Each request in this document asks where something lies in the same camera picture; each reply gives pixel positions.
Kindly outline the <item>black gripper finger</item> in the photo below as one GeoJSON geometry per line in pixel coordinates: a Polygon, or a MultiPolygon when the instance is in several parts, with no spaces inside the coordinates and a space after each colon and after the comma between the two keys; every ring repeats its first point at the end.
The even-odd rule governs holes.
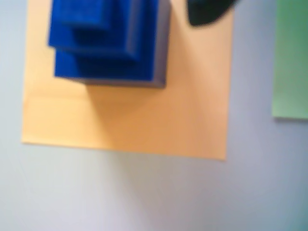
{"type": "Polygon", "coordinates": [[[188,20],[191,26],[207,26],[235,6],[237,0],[188,0],[188,20]]]}

